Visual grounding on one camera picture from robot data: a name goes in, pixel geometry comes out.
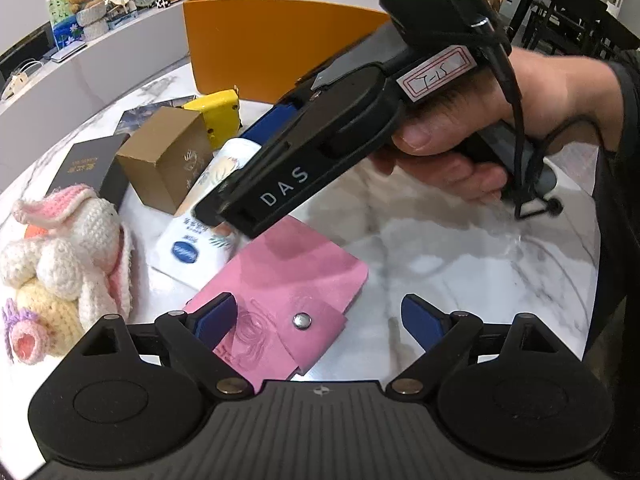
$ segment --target ribbed black surface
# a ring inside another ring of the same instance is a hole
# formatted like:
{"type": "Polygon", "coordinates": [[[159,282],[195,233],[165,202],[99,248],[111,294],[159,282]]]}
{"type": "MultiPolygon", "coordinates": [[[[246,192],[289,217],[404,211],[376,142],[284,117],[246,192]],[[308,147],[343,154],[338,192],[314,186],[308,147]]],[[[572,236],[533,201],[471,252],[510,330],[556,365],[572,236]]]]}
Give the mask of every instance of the ribbed black surface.
{"type": "Polygon", "coordinates": [[[442,436],[418,404],[393,402],[377,383],[273,382],[251,400],[220,405],[183,448],[110,472],[57,463],[33,480],[604,480],[591,464],[538,474],[479,462],[442,436]]]}

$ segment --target human hand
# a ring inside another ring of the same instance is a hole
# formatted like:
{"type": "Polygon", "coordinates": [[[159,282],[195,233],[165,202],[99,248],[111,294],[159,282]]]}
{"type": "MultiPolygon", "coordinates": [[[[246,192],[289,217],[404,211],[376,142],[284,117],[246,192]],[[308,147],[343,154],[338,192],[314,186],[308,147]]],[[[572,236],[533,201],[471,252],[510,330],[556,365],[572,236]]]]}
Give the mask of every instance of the human hand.
{"type": "MultiPolygon", "coordinates": [[[[598,121],[608,150],[615,150],[623,121],[622,93],[613,71],[584,57],[547,57],[514,48],[510,56],[522,93],[527,135],[542,139],[564,120],[586,114],[598,121]]],[[[505,120],[513,124],[511,105],[489,69],[461,80],[427,103],[394,136],[397,150],[371,156],[375,167],[391,174],[395,166],[430,186],[464,200],[492,202],[507,183],[496,164],[475,164],[450,151],[472,133],[505,120]]],[[[558,151],[574,140],[597,144],[590,126],[577,124],[552,144],[558,151]]]]}

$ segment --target open cardboard box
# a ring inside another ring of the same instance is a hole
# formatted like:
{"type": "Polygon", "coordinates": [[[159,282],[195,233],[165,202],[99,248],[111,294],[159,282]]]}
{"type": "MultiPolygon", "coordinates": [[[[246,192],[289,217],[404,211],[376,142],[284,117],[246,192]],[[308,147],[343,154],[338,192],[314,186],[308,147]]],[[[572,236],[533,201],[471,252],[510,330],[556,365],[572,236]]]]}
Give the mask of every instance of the open cardboard box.
{"type": "Polygon", "coordinates": [[[188,0],[184,19],[199,92],[274,103],[388,14],[378,0],[188,0]]]}

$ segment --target purple yarn bow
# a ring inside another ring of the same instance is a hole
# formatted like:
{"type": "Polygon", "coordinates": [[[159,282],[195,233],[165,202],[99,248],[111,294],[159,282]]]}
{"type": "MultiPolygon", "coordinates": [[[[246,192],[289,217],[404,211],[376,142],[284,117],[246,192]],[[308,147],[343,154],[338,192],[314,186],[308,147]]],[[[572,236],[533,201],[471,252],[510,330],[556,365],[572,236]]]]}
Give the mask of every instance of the purple yarn bow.
{"type": "Polygon", "coordinates": [[[37,321],[38,314],[28,310],[26,308],[21,308],[18,310],[18,307],[15,304],[15,301],[11,298],[6,300],[6,304],[4,305],[4,309],[2,310],[2,322],[4,323],[4,348],[6,349],[6,354],[9,356],[9,360],[14,362],[14,352],[11,348],[11,339],[10,334],[11,330],[14,328],[16,324],[20,321],[37,321]]]}

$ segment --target wrist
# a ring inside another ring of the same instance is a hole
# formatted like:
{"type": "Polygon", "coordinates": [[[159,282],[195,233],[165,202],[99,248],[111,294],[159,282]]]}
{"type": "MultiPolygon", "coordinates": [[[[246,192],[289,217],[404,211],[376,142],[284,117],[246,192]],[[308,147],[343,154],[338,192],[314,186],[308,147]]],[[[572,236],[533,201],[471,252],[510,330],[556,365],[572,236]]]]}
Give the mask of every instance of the wrist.
{"type": "MultiPolygon", "coordinates": [[[[566,78],[570,99],[568,118],[587,115],[599,125],[605,149],[615,152],[620,143],[624,121],[622,90],[615,72],[603,61],[587,57],[561,57],[558,69],[566,78]]],[[[576,124],[562,136],[563,143],[572,141],[599,145],[593,127],[576,124]]]]}

